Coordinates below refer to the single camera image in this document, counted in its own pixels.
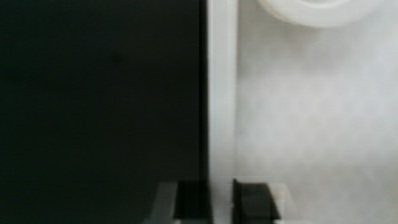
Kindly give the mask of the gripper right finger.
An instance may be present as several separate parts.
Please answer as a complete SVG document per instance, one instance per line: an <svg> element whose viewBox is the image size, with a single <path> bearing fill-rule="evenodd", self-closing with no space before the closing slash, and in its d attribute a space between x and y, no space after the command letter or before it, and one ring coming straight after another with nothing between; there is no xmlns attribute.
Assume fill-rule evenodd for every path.
<svg viewBox="0 0 398 224"><path fill-rule="evenodd" d="M297 209L282 185L233 180L233 224L290 224Z"/></svg>

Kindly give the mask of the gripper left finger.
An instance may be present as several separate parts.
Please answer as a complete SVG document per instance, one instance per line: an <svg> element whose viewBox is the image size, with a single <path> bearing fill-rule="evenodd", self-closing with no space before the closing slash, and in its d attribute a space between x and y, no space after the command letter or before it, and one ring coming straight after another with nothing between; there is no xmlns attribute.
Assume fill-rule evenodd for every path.
<svg viewBox="0 0 398 224"><path fill-rule="evenodd" d="M210 190L202 181L158 184L144 224L213 224Z"/></svg>

